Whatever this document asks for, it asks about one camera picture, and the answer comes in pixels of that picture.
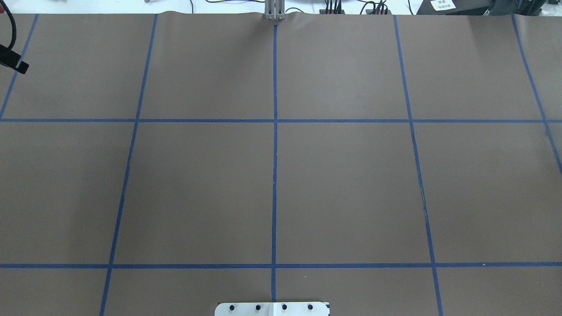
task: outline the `white metal plate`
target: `white metal plate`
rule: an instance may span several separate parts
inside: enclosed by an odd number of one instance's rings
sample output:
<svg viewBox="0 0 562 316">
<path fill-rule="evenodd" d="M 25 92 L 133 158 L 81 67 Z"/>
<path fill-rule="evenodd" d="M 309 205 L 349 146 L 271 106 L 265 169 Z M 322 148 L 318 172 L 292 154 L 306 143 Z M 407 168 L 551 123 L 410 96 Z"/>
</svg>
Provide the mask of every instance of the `white metal plate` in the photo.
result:
<svg viewBox="0 0 562 316">
<path fill-rule="evenodd" d="M 221 303 L 215 316 L 329 316 L 330 303 Z"/>
</svg>

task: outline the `black clamp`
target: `black clamp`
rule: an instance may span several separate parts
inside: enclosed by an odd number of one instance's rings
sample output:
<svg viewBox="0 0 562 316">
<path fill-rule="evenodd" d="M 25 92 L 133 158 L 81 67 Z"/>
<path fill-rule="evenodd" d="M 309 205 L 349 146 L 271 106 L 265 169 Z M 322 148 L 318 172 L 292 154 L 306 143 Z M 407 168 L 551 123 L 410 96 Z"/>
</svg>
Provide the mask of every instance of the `black clamp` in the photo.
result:
<svg viewBox="0 0 562 316">
<path fill-rule="evenodd" d="M 8 48 L 0 44 L 0 65 L 14 69 L 20 74 L 25 74 L 29 68 L 29 64 L 21 60 L 21 55 L 8 50 Z"/>
</svg>

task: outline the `metal bracket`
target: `metal bracket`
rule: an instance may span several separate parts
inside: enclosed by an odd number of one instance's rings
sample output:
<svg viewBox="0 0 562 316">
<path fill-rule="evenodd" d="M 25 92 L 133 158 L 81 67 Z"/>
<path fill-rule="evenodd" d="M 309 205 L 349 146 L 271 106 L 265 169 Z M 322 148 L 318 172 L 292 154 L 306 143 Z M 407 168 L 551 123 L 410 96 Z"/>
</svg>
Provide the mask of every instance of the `metal bracket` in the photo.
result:
<svg viewBox="0 0 562 316">
<path fill-rule="evenodd" d="M 265 0 L 265 19 L 284 20 L 285 0 Z"/>
<path fill-rule="evenodd" d="M 330 316 L 330 303 L 222 303 L 215 309 L 215 316 Z"/>
</svg>

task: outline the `black cable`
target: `black cable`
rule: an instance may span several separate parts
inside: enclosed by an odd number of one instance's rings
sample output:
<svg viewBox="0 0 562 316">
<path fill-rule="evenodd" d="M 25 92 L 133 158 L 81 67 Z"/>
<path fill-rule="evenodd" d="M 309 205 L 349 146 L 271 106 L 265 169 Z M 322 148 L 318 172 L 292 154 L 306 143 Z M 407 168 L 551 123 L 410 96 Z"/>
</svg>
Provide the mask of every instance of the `black cable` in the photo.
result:
<svg viewBox="0 0 562 316">
<path fill-rule="evenodd" d="M 342 14 L 342 0 L 324 0 L 326 3 L 325 14 Z"/>
<path fill-rule="evenodd" d="M 13 46 L 16 44 L 16 21 L 13 19 L 12 12 L 10 12 L 10 9 L 8 9 L 8 6 L 6 6 L 6 3 L 4 2 L 4 0 L 0 0 L 0 4 L 4 8 L 4 11 L 6 12 L 6 14 L 8 14 L 8 18 L 10 19 L 10 24 L 12 24 L 12 39 L 10 41 L 10 45 L 8 45 L 6 50 L 2 53 L 2 56 L 3 56 L 8 51 L 11 51 Z"/>
<path fill-rule="evenodd" d="M 410 4 L 410 0 L 408 0 L 408 9 L 410 10 L 410 14 L 414 15 L 414 13 L 412 12 L 412 5 Z"/>
<path fill-rule="evenodd" d="M 295 9 L 295 10 L 299 10 L 302 13 L 305 13 L 303 10 L 299 9 L 299 8 L 295 8 L 295 7 L 290 7 L 289 9 L 285 10 L 285 13 L 287 13 L 287 11 L 289 11 L 290 9 Z"/>
<path fill-rule="evenodd" d="M 385 8 L 385 7 L 388 9 L 388 7 L 387 7 L 387 5 L 386 5 L 386 0 L 380 1 L 380 2 L 379 2 L 379 5 L 377 6 L 377 11 L 376 11 L 375 13 L 373 13 L 373 14 L 378 14 L 378 15 L 384 14 L 384 8 Z"/>
<path fill-rule="evenodd" d="M 381 7 L 382 5 L 383 5 L 383 3 L 382 3 L 382 2 L 379 2 L 379 5 L 377 6 L 377 8 L 376 8 L 375 10 L 373 10 L 373 11 L 371 12 L 371 14 L 379 14 L 379 10 L 380 10 L 380 7 Z"/>
<path fill-rule="evenodd" d="M 363 8 L 361 8 L 361 12 L 359 12 L 359 15 L 363 14 L 363 10 L 367 6 L 367 4 L 370 4 L 370 3 L 373 4 L 373 11 L 375 11 L 375 4 L 376 4 L 375 2 L 373 2 L 373 1 L 361 1 L 361 2 L 365 2 L 365 4 L 363 5 Z"/>
</svg>

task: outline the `grid square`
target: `grid square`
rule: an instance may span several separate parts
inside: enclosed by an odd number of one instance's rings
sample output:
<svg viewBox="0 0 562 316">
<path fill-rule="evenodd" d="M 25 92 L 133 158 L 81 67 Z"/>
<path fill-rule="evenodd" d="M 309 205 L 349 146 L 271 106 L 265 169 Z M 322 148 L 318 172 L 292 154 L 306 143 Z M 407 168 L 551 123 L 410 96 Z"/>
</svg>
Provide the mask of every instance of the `grid square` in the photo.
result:
<svg viewBox="0 0 562 316">
<path fill-rule="evenodd" d="M 547 119 L 562 119 L 562 19 L 515 16 L 527 64 Z"/>
<path fill-rule="evenodd" d="M 33 19 L 35 18 L 35 15 L 14 14 L 13 18 L 14 20 L 16 20 L 18 37 L 12 50 L 21 55 L 24 49 L 25 41 L 28 38 L 29 30 L 31 29 L 31 25 L 33 24 Z M 9 36 L 11 36 L 12 33 L 8 32 L 7 30 L 10 30 L 11 27 L 12 26 L 10 25 L 10 20 L 8 18 L 0 19 L 0 29 L 5 30 L 3 32 L 3 34 L 5 35 L 2 35 L 2 39 L 3 39 L 2 42 L 3 44 L 5 44 L 4 46 L 7 46 L 7 43 L 9 43 L 10 41 Z M 14 72 L 15 70 L 11 70 L 9 68 L 4 68 L 4 67 L 2 67 L 0 70 L 0 109 L 2 108 L 4 98 L 6 96 L 6 93 L 8 92 L 8 87 L 12 82 L 12 77 Z"/>
<path fill-rule="evenodd" d="M 438 262 L 562 260 L 562 177 L 543 124 L 415 129 Z"/>
<path fill-rule="evenodd" d="M 415 119 L 541 118 L 509 16 L 398 24 Z"/>
<path fill-rule="evenodd" d="M 213 315 L 218 303 L 270 301 L 270 282 L 270 269 L 118 269 L 105 315 Z"/>
<path fill-rule="evenodd" d="M 163 13 L 142 117 L 272 119 L 272 56 L 263 14 Z"/>
<path fill-rule="evenodd" d="M 437 315 L 431 269 L 277 269 L 277 301 L 326 301 L 332 315 Z"/>
<path fill-rule="evenodd" d="M 134 118 L 152 20 L 40 15 L 25 54 L 29 70 L 17 77 L 4 117 Z"/>
<path fill-rule="evenodd" d="M 429 262 L 408 124 L 289 123 L 278 139 L 278 263 Z"/>
<path fill-rule="evenodd" d="M 278 59 L 279 118 L 407 118 L 392 16 L 291 14 Z"/>
<path fill-rule="evenodd" d="M 116 263 L 270 263 L 273 124 L 142 123 Z"/>
<path fill-rule="evenodd" d="M 561 267 L 439 269 L 445 315 L 559 315 Z"/>
<path fill-rule="evenodd" d="M 0 123 L 2 263 L 107 263 L 132 130 Z"/>
<path fill-rule="evenodd" d="M 0 314 L 97 316 L 105 269 L 0 269 Z"/>
</svg>

